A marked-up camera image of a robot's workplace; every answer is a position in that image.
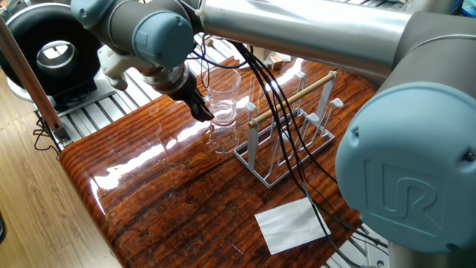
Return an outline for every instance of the wood grain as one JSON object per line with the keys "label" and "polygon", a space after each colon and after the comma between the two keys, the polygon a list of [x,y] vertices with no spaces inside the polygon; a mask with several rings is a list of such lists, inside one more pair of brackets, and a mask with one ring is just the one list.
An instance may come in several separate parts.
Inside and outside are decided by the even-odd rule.
{"label": "wood grain", "polygon": [[[275,74],[292,95],[297,71],[306,73],[310,84],[331,70],[296,60]],[[183,103],[163,96],[63,151],[63,168],[125,267],[319,267],[332,254],[328,243],[317,241],[270,256],[254,214],[303,198],[302,193],[290,178],[269,190],[233,154],[217,153],[247,139],[247,101],[268,109],[251,71],[240,73],[238,116],[231,127],[194,121]],[[320,92],[305,97],[303,107]],[[342,135],[374,93],[365,80],[338,71],[332,98],[342,99],[345,107],[328,125],[336,141],[317,157],[331,173]],[[258,157],[268,158],[269,150]],[[347,207],[338,186],[310,162],[305,171],[341,219],[357,227],[358,214]],[[342,244],[344,230],[325,220],[333,240]]]}
{"label": "wood grain", "polygon": [[2,105],[0,119],[5,118],[4,122],[0,121],[0,124],[8,124],[33,113],[32,104],[17,98],[8,88],[6,80],[5,73],[0,70],[0,98],[3,100],[3,103],[0,103]]}
{"label": "wood grain", "polygon": [[71,244],[68,244],[39,262],[40,268],[83,268]]}
{"label": "wood grain", "polygon": [[[0,71],[0,213],[7,237],[0,244],[0,267],[77,267],[78,259],[83,268],[97,267],[93,262],[104,264],[109,248],[56,153],[33,148],[32,132],[37,126],[32,104],[15,97],[2,75]],[[5,96],[9,105],[4,105]],[[44,148],[51,144],[49,138],[39,142]],[[85,240],[87,254],[72,247],[82,237],[94,238]]]}
{"label": "wood grain", "polygon": [[72,242],[81,264],[85,268],[121,268],[97,227],[89,226]]}

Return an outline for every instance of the clear glass cup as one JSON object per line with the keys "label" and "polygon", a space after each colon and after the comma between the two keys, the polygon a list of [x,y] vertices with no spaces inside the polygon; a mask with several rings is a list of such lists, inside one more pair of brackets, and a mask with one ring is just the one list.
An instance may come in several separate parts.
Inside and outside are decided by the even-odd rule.
{"label": "clear glass cup", "polygon": [[213,122],[219,126],[228,126],[237,117],[237,91],[241,84],[241,75],[235,69],[214,68],[203,77],[208,83],[208,96]]}
{"label": "clear glass cup", "polygon": [[218,154],[233,153],[233,149],[239,145],[239,136],[235,123],[228,126],[211,124],[204,134],[208,137],[206,144]]}

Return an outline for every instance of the wooden table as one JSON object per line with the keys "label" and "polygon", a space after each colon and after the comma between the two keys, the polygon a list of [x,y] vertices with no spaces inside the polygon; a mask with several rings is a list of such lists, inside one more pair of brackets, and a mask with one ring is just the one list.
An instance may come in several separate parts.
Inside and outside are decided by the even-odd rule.
{"label": "wooden table", "polygon": [[[275,74],[292,94],[298,84],[297,71],[307,74],[309,85],[331,70],[298,60]],[[268,109],[252,72],[240,73],[237,122],[223,138],[225,144],[247,139],[246,102],[252,101],[261,112]],[[332,174],[342,135],[375,91],[362,78],[338,71],[331,99],[339,97],[345,106],[336,110],[328,125],[336,140],[317,157]],[[306,97],[304,106],[318,100],[319,94]],[[120,262],[140,268],[325,264],[333,249],[323,241],[270,256],[254,215],[299,200],[303,194],[289,178],[269,190],[232,153],[217,153],[209,126],[193,120],[184,103],[163,96],[62,152],[64,170]],[[358,213],[347,207],[338,186],[310,162],[305,166],[309,181],[341,219],[358,227]],[[315,192],[312,195],[330,210]],[[324,219],[332,239],[341,245],[348,234],[328,217]]]}

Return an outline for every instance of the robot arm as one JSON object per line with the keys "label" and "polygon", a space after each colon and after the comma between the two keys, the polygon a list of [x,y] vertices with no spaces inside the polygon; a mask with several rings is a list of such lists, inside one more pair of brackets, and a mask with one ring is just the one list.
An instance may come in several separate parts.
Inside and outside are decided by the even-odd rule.
{"label": "robot arm", "polygon": [[73,0],[71,9],[196,118],[212,116],[183,65],[199,31],[385,81],[339,145],[344,198],[400,246],[476,246],[476,20],[307,0]]}

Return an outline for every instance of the white paper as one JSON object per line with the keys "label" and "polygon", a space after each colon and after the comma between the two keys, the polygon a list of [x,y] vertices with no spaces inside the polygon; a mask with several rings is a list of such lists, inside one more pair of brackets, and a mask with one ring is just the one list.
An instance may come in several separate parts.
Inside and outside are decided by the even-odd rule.
{"label": "white paper", "polygon": [[[326,236],[307,198],[254,216],[272,255]],[[321,214],[319,217],[330,235]]]}

